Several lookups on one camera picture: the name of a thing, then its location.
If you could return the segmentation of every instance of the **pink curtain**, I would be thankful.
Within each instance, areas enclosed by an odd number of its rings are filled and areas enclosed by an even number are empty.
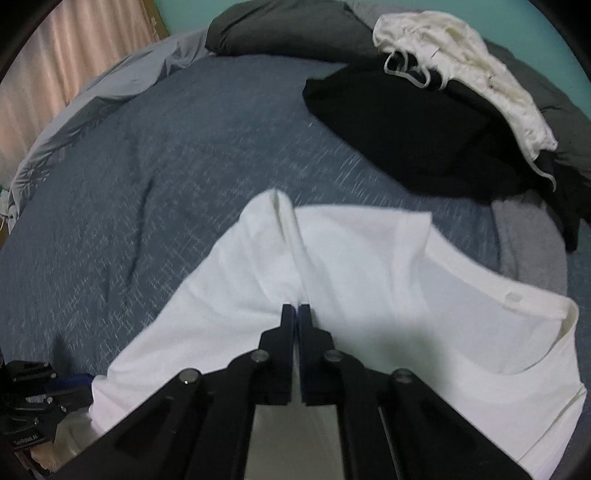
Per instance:
[[[88,80],[157,40],[142,0],[63,0],[0,83],[0,185]]]

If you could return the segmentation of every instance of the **blue bedspread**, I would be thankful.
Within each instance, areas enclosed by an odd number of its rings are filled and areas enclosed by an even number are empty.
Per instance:
[[[62,372],[105,373],[246,203],[269,188],[296,205],[432,211],[451,243],[497,269],[490,208],[407,192],[307,111],[306,79],[338,67],[266,56],[199,60],[54,153],[63,162],[0,251],[7,361],[49,359]],[[591,384],[586,226],[582,236],[569,287],[582,306],[577,341]]]

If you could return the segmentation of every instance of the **pile of clothes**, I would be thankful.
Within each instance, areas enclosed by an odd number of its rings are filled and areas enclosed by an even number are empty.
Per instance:
[[[347,64],[307,81],[310,112],[411,192],[491,204],[501,273],[565,294],[564,250],[591,220],[591,122],[464,21],[407,10],[253,0],[215,19],[206,47]]]

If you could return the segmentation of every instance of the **metal screw head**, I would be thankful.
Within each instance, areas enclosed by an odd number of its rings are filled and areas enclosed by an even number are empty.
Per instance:
[[[185,385],[189,385],[190,383],[195,383],[199,378],[199,372],[194,368],[186,368],[182,372],[178,374],[178,379],[183,382]]]
[[[402,384],[409,384],[409,383],[413,383],[413,373],[406,369],[406,368],[399,368],[398,370],[396,370],[393,375],[394,380],[396,380],[396,382],[398,383],[402,383]]]
[[[327,350],[324,352],[324,360],[331,364],[337,364],[343,359],[343,354],[339,350]]]
[[[251,354],[252,361],[255,362],[256,364],[264,364],[265,362],[269,361],[270,357],[271,356],[269,355],[269,352],[267,352],[266,350],[263,350],[261,348],[259,348],[258,350],[255,350]]]

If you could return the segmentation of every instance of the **teal wall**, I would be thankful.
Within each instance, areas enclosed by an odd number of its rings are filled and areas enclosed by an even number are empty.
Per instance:
[[[232,0],[157,0],[171,33],[209,25]],[[527,0],[400,0],[382,3],[449,12],[546,75],[591,118],[591,83],[562,37]]]

